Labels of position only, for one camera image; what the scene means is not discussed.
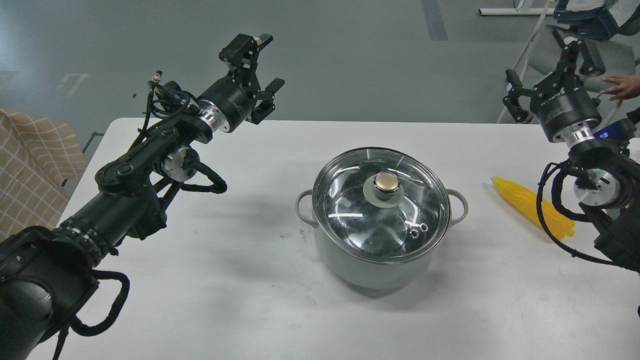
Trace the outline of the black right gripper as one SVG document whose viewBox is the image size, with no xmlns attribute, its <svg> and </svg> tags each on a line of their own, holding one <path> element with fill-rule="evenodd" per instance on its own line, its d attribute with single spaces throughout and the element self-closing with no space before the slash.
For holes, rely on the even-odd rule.
<svg viewBox="0 0 640 360">
<path fill-rule="evenodd" d="M 502 103 L 518 124 L 530 123 L 533 112 L 547 140 L 558 143 L 563 141 L 562 131 L 569 127 L 582 125 L 594 129 L 601 123 L 595 101 L 583 89 L 583 77 L 603 75 L 606 67 L 593 39 L 564 38 L 565 29 L 546 27 L 561 51 L 555 68 L 535 84 L 534 90 L 523 87 L 514 69 L 506 69 L 505 79 L 510 88 Z M 521 106 L 521 97 L 531 98 L 531 112 Z"/>
</svg>

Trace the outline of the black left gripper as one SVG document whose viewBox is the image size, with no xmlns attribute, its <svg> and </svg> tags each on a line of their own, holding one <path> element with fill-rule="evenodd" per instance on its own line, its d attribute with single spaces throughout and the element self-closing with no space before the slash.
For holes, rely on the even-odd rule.
<svg viewBox="0 0 640 360">
<path fill-rule="evenodd" d="M 255 76 L 260 52 L 274 37 L 263 33 L 259 36 L 238 34 L 219 53 L 229 74 L 218 79 L 198 98 L 199 118 L 213 132 L 231 133 L 244 121 L 259 125 L 275 111 L 275 94 L 285 80 L 274 78 L 265 89 L 259 89 Z"/>
</svg>

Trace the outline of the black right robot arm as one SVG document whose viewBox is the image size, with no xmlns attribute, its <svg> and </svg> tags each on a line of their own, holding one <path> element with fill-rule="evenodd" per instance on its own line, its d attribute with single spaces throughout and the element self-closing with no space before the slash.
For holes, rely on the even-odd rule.
<svg viewBox="0 0 640 360">
<path fill-rule="evenodd" d="M 535 196 L 535 215 L 548 234 L 542 194 L 549 178 L 551 204 L 565 217 L 591 223 L 598 231 L 594 248 L 605 259 L 587 255 L 551 240 L 571 256 L 595 264 L 639 271 L 639 164 L 629 156 L 638 117 L 625 118 L 601 131 L 600 101 L 589 96 L 585 79 L 605 73 L 594 40 L 571 29 L 547 25 L 533 41 L 550 45 L 557 63 L 532 88 L 526 88 L 514 69 L 507 69 L 510 85 L 502 102 L 517 123 L 537 119 L 549 142 L 565 143 L 567 160 L 547 165 Z"/>
</svg>

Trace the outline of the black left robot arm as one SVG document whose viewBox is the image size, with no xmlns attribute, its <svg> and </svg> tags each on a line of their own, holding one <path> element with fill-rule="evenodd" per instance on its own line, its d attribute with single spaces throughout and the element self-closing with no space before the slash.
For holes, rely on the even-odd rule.
<svg viewBox="0 0 640 360">
<path fill-rule="evenodd" d="M 70 331 L 95 337 L 112 326 L 130 292 L 128 276 L 98 269 L 118 255 L 126 237 L 144 240 L 166 228 L 166 211 L 180 191 L 222 194 L 227 183 L 192 148 L 215 132 L 258 125 L 284 86 L 265 89 L 260 52 L 274 37 L 238 34 L 219 53 L 228 71 L 201 95 L 176 82 L 148 82 L 144 124 L 126 153 L 94 176 L 98 194 L 56 228 L 27 227 L 1 244 L 1 358 L 25 360 L 57 335 L 54 359 Z"/>
</svg>

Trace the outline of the bystander hand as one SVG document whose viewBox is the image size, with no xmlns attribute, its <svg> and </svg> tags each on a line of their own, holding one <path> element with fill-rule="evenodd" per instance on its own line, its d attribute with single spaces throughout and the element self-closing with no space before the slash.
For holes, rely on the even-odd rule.
<svg viewBox="0 0 640 360">
<path fill-rule="evenodd" d="M 601 78 L 604 82 L 614 84 L 599 91 L 599 95 L 611 95 L 609 100 L 631 100 L 640 95 L 639 75 L 610 75 Z"/>
</svg>

